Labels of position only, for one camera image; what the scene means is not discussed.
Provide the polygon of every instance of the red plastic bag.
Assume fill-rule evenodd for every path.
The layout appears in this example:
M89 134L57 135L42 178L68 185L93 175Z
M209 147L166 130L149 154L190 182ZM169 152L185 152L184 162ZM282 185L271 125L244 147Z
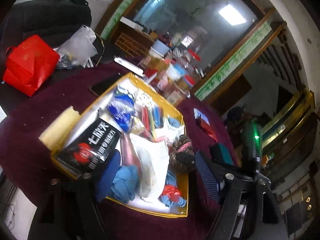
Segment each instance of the red plastic bag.
M181 192L177 187L167 184L164 186L162 195L167 195L171 201L178 202L181 197Z
M38 35L33 35L8 56L3 80L31 97L54 72L59 58Z

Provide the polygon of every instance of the ceiling light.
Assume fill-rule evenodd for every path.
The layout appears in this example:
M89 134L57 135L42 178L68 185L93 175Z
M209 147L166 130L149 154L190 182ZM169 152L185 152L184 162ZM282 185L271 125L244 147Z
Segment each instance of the ceiling light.
M219 11L219 14L226 19L232 26L246 23L247 21L242 15L230 4L225 6Z

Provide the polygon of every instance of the red package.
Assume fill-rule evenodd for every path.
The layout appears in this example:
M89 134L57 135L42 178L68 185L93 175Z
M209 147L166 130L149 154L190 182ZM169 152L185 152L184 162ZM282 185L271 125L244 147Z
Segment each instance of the red package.
M215 140L215 142L218 142L218 139L217 139L214 131L212 130L210 125L207 124L206 121L204 121L202 118L198 118L196 121L197 121L197 124L202 128L202 130L205 131L205 133L208 136L210 136L213 140Z
M54 72L59 58L38 35L33 35L13 48L3 80L31 97Z
M162 195L167 195L171 201L178 202L179 197L181 197L181 192L177 187L167 184L164 186Z

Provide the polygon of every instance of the red lid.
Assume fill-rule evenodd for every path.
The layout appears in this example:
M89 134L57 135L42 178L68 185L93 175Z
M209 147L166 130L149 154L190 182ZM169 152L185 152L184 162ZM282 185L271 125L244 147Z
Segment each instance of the red lid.
M184 75L183 77L192 87L196 84L195 80L189 75Z
M198 54L193 52L191 49L188 49L188 52L194 57L195 60L201 61L201 58L198 56Z

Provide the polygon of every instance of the white cloth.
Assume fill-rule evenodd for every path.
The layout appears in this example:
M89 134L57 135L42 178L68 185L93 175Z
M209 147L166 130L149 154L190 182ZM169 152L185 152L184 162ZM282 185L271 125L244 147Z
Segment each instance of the white cloth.
M169 150L166 141L150 142L133 133L133 147L141 162L142 177L137 192L145 202L157 202L161 195L169 165Z
M172 146L176 139L179 139L179 136L184 134L184 125L175 128L169 124L169 121L166 117L163 118L163 127L155 129L156 137L166 137L168 146Z

